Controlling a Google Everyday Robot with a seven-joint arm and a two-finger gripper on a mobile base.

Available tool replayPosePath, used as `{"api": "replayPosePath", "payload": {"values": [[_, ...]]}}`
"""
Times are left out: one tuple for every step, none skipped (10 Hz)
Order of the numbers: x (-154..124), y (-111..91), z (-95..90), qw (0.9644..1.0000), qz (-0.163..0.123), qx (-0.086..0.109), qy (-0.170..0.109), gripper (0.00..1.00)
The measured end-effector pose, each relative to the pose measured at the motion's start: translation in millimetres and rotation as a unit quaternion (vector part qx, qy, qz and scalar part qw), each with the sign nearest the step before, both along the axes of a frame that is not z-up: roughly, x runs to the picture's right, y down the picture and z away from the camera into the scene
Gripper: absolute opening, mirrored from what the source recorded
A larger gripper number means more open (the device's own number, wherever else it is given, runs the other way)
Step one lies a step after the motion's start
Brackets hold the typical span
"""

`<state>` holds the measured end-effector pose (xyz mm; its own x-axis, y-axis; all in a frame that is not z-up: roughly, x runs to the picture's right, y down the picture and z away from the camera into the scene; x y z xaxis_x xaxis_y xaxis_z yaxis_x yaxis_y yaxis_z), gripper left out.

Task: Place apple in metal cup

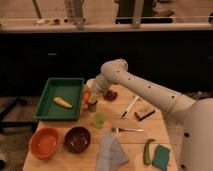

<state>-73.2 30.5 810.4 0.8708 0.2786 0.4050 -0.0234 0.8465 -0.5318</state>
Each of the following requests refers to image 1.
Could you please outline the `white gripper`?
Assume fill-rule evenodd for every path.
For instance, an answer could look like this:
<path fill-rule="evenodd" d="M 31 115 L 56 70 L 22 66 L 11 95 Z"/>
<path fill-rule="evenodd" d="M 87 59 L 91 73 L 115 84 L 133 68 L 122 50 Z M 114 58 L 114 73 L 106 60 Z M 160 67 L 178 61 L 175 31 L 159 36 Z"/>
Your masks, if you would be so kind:
<path fill-rule="evenodd" d="M 96 78 L 89 79 L 86 82 L 86 85 L 89 88 L 91 95 L 97 98 L 104 94 L 108 89 L 106 79 L 100 75 Z"/>

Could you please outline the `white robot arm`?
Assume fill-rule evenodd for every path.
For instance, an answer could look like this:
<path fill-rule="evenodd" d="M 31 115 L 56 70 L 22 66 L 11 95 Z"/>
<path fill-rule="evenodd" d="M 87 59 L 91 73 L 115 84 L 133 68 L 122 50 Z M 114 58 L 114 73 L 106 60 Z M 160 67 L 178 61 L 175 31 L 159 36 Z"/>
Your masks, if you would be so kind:
<path fill-rule="evenodd" d="M 181 171 L 213 171 L 213 98 L 194 100 L 183 93 L 128 72 L 124 59 L 105 62 L 94 79 L 89 102 L 96 102 L 113 84 L 148 101 L 184 128 Z"/>

